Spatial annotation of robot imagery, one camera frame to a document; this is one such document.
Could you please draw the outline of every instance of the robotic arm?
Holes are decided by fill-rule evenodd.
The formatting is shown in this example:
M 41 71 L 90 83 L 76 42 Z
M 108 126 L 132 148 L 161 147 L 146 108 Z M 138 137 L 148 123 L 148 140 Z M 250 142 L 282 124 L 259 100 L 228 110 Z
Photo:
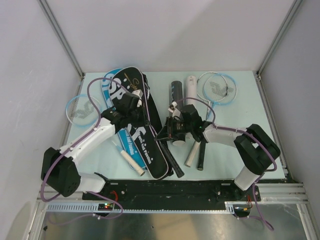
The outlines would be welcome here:
M 175 112 L 175 102 L 169 107 L 170 112 Z M 260 177 L 272 161 L 264 150 L 253 145 L 254 141 L 248 136 L 256 138 L 271 154 L 273 159 L 280 155 L 280 150 L 266 132 L 257 124 L 248 128 L 238 128 L 236 131 L 213 126 L 212 122 L 202 121 L 193 105 L 186 105 L 181 109 L 182 119 L 167 117 L 165 126 L 155 137 L 156 140 L 176 140 L 178 134 L 191 133 L 197 142 L 220 143 L 237 148 L 244 167 L 234 179 L 232 185 L 238 192 L 245 192 Z
M 88 129 L 76 140 L 62 146 L 60 149 L 48 148 L 43 157 L 41 179 L 44 180 L 53 162 L 70 148 L 70 151 L 54 167 L 47 183 L 64 197 L 70 196 L 75 191 L 99 193 L 104 187 L 107 178 L 99 173 L 78 172 L 78 166 L 88 153 L 103 141 L 112 137 L 120 129 L 126 128 L 128 124 L 132 124 L 134 127 L 150 124 L 142 107 L 141 97 L 141 90 L 136 90 L 133 93 L 126 92 L 116 110 L 109 108 L 102 112 L 98 126 L 94 125 L 93 128 Z M 81 140 L 80 143 L 72 147 L 79 140 Z

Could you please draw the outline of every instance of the table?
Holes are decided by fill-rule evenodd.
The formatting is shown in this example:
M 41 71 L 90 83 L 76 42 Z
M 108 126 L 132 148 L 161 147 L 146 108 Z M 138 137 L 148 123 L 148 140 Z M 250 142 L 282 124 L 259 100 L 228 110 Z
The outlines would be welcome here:
M 184 84 L 188 76 L 197 78 L 205 71 L 150 71 L 143 72 L 148 78 L 150 93 L 154 99 L 162 124 L 169 116 L 169 86 L 172 81 L 179 80 Z M 249 127 L 251 124 L 259 124 L 265 132 L 272 137 L 271 128 L 266 116 L 266 112 L 259 94 L 256 80 L 252 71 L 223 71 L 221 73 L 233 77 L 237 83 L 238 93 L 232 104 L 227 106 L 215 106 L 215 123 L 230 127 Z M 87 86 L 95 78 L 103 77 L 105 72 L 88 72 L 82 83 L 80 94 L 87 93 Z M 107 108 L 102 90 L 101 82 L 92 84 L 90 94 L 95 97 L 102 105 L 102 110 Z M 205 118 L 206 106 L 197 103 L 196 108 Z M 71 142 L 81 135 L 86 128 L 72 125 L 68 135 L 67 142 Z M 112 137 L 112 140 L 120 144 L 118 136 Z M 193 139 L 187 139 L 183 146 L 173 146 L 168 143 L 169 149 L 185 175 L 182 178 L 173 176 L 166 180 L 226 180 L 234 179 L 244 164 L 236 148 L 225 146 L 219 143 L 208 143 L 205 151 L 204 170 L 197 170 L 197 156 L 191 167 L 186 167 L 184 162 L 194 143 Z M 279 159 L 276 160 L 277 170 L 267 172 L 263 179 L 283 179 L 284 171 Z M 129 179 L 129 180 L 151 180 L 150 174 L 146 173 L 139 176 L 132 170 L 125 159 L 119 154 L 110 139 L 107 139 L 100 146 L 94 149 L 80 163 L 78 170 L 84 173 L 98 172 L 109 179 Z

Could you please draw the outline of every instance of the gray floor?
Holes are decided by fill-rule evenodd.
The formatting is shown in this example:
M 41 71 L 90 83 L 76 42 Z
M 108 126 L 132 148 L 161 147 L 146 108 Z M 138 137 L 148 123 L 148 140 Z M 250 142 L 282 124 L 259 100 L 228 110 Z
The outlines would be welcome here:
M 306 240 L 296 205 L 261 205 L 274 226 L 269 231 L 255 219 L 230 214 L 123 214 L 113 220 L 93 217 L 65 226 L 48 224 L 41 240 Z M 69 221 L 81 213 L 55 213 L 52 221 Z M 251 215 L 257 215 L 255 207 Z

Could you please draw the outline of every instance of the white wall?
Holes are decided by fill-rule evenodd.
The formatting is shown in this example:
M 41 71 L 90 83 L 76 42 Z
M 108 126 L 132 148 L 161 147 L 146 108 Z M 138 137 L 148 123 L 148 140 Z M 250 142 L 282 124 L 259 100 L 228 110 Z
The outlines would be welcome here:
M 262 73 L 289 170 L 320 225 L 320 1 L 307 0 Z
M 257 70 L 293 0 L 48 0 L 85 72 Z
M 79 77 L 37 1 L 1 1 L 0 36 L 0 239 L 19 240 Z

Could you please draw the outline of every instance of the white racket handle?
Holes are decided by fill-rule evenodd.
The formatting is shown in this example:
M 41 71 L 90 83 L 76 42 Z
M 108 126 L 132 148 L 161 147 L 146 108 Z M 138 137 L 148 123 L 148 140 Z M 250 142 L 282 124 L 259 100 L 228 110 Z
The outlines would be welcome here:
M 188 76 L 185 80 L 185 89 L 187 98 L 197 98 L 197 78 L 195 76 Z M 193 104 L 196 106 L 196 101 L 192 99 L 187 99 L 185 104 Z
M 127 162 L 136 170 L 136 172 L 142 176 L 145 174 L 145 171 L 136 163 L 136 161 L 124 150 L 120 152 L 120 154 L 127 160 Z
M 192 162 L 195 159 L 195 156 L 196 156 L 196 153 L 197 153 L 199 147 L 200 147 L 200 142 L 194 141 L 194 144 L 193 144 L 192 149 L 189 153 L 189 156 L 184 162 L 185 166 L 190 168 Z

